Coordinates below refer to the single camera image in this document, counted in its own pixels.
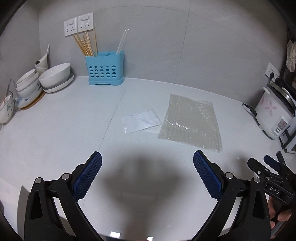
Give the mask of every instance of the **blue gripper pad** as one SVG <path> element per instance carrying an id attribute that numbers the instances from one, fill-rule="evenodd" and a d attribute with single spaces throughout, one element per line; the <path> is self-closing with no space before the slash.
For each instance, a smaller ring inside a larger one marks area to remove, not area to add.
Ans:
<path id="1" fill-rule="evenodd" d="M 275 171 L 280 171 L 281 170 L 281 165 L 278 161 L 270 157 L 269 155 L 264 156 L 263 158 L 264 162 L 269 165 L 273 170 Z"/>
<path id="2" fill-rule="evenodd" d="M 79 199 L 83 199 L 91 186 L 94 178 L 98 174 L 102 166 L 102 156 L 99 152 L 88 160 L 86 167 L 83 169 L 79 177 L 76 179 L 73 185 L 73 198 L 76 202 Z"/>
<path id="3" fill-rule="evenodd" d="M 222 198 L 222 183 L 210 167 L 209 160 L 198 150 L 194 153 L 193 164 L 212 198 Z"/>

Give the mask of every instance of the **hand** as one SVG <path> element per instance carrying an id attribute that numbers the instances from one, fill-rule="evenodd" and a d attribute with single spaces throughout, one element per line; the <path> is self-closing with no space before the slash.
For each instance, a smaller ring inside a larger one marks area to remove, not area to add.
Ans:
<path id="1" fill-rule="evenodd" d="M 273 198 L 270 197 L 267 204 L 268 204 L 268 209 L 269 209 L 269 216 L 270 216 L 270 219 L 274 218 L 274 216 L 276 215 L 276 211 L 274 209 L 274 202 L 273 202 Z M 288 209 L 286 211 L 283 211 L 282 213 L 280 213 L 278 215 L 278 221 L 279 222 L 286 222 L 289 220 L 289 218 L 291 217 L 293 211 L 292 209 Z M 274 226 L 275 226 L 275 222 L 273 221 L 270 221 L 270 228 L 273 229 Z"/>

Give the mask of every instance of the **white rice cooker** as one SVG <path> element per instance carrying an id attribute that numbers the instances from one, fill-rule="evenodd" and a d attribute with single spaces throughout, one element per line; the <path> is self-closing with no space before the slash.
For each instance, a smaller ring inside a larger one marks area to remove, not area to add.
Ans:
<path id="1" fill-rule="evenodd" d="M 278 138 L 295 117 L 295 104 L 289 92 L 273 81 L 264 87 L 264 94 L 255 108 L 259 127 L 271 139 Z"/>

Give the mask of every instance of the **electrical outlet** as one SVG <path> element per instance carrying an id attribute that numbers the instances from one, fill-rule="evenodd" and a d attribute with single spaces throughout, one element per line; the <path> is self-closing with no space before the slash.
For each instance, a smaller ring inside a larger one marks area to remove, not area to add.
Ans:
<path id="1" fill-rule="evenodd" d="M 93 13 L 87 13 L 81 16 L 78 16 L 78 32 L 84 32 L 86 30 L 94 29 L 93 27 Z"/>
<path id="2" fill-rule="evenodd" d="M 77 20 L 76 18 L 71 18 L 64 22 L 65 36 L 77 33 Z"/>
<path id="3" fill-rule="evenodd" d="M 274 73 L 272 81 L 275 82 L 276 78 L 279 78 L 279 71 L 276 69 L 276 67 L 273 66 L 272 63 L 269 63 L 265 71 L 265 75 L 269 78 L 271 73 Z"/>

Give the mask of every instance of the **silver bolt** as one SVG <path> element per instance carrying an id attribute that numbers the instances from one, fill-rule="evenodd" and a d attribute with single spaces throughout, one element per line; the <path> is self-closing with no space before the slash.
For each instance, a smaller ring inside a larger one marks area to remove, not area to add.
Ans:
<path id="1" fill-rule="evenodd" d="M 225 174 L 225 176 L 228 178 L 228 179 L 232 179 L 233 178 L 233 174 L 231 172 L 227 172 Z"/>
<path id="2" fill-rule="evenodd" d="M 39 177 L 39 178 L 36 178 L 36 180 L 35 180 L 35 183 L 40 183 L 42 181 L 42 179 Z"/>
<path id="3" fill-rule="evenodd" d="M 259 179 L 258 177 L 254 177 L 254 181 L 255 181 L 256 183 L 259 183 L 259 182 L 260 182 L 260 179 Z"/>
<path id="4" fill-rule="evenodd" d="M 67 180 L 69 177 L 70 177 L 69 173 L 64 173 L 64 174 L 62 175 L 62 179 L 63 179 L 63 180 Z"/>

